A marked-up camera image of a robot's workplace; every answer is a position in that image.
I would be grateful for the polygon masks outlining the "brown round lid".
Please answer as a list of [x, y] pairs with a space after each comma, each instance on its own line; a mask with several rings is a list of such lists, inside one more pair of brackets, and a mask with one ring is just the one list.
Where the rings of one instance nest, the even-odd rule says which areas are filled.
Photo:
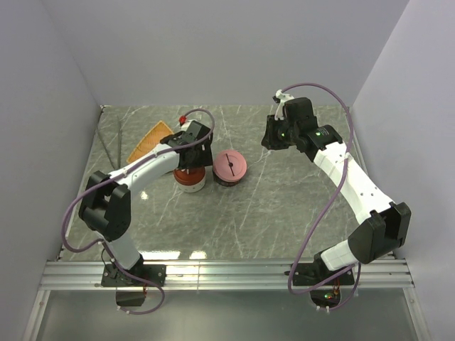
[[205, 177], [205, 168], [176, 169], [173, 171], [174, 179], [184, 186], [196, 185]]

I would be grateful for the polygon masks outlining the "pink round lid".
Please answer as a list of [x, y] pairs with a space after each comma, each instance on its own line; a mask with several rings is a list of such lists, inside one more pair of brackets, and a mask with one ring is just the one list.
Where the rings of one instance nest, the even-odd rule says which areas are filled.
[[235, 150], [221, 151], [213, 161], [213, 166], [216, 168], [236, 168], [238, 170], [247, 170], [247, 161], [245, 157]]

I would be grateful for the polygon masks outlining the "white steel lunch tin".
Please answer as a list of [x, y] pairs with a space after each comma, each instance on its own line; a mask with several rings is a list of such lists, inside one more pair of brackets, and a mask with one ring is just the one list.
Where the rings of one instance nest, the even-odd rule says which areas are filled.
[[185, 193], [195, 193], [205, 185], [205, 168], [176, 169], [173, 176], [177, 186]]

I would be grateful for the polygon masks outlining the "dark steel lunch tin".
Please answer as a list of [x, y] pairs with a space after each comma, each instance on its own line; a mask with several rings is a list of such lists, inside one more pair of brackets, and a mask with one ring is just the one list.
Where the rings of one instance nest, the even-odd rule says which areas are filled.
[[213, 166], [212, 169], [213, 180], [223, 187], [234, 187], [241, 182], [246, 176], [247, 171], [245, 169], [238, 170], [236, 168], [216, 168]]

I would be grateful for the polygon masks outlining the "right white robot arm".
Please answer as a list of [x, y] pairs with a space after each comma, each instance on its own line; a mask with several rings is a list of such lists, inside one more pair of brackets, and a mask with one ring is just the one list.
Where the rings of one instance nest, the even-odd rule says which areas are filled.
[[410, 225], [408, 205], [393, 202], [374, 184], [332, 126], [319, 125], [310, 99], [284, 94], [274, 100], [278, 109], [267, 117], [262, 146], [274, 151], [294, 146], [305, 153], [341, 188], [359, 224], [346, 240], [317, 253], [299, 274], [313, 283], [327, 284], [339, 269], [369, 264], [402, 247]]

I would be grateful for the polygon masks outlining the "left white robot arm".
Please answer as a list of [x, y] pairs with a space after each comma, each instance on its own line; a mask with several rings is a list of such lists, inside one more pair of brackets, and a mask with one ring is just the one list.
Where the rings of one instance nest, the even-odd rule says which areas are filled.
[[90, 176], [79, 218], [102, 238], [118, 277], [128, 286], [150, 278], [143, 256], [128, 233], [132, 198], [167, 173], [173, 174], [182, 191], [201, 190], [206, 182], [205, 170], [213, 163], [212, 140], [211, 128], [190, 120], [178, 133], [164, 137], [129, 165], [109, 174], [97, 171]]

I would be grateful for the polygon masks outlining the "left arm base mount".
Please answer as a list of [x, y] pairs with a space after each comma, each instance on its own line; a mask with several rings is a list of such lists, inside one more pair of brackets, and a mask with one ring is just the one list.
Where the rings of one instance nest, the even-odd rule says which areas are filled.
[[149, 282], [163, 287], [166, 279], [166, 265], [143, 265], [139, 270], [130, 271], [134, 276], [126, 275], [114, 264], [105, 265], [101, 287], [115, 288], [116, 303], [122, 308], [140, 308], [147, 295]]

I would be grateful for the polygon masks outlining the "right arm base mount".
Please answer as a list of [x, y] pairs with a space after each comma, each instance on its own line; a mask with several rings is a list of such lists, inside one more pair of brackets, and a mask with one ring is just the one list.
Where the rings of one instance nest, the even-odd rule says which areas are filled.
[[[290, 272], [287, 270], [284, 275], [291, 279], [291, 287], [314, 287], [313, 290], [307, 291], [310, 299], [317, 310], [324, 309], [327, 313], [345, 305], [355, 295], [360, 282], [360, 271], [356, 271], [354, 265], [329, 271], [314, 261], [298, 263], [292, 276]], [[353, 286], [351, 292], [342, 300], [341, 287], [350, 285]]]

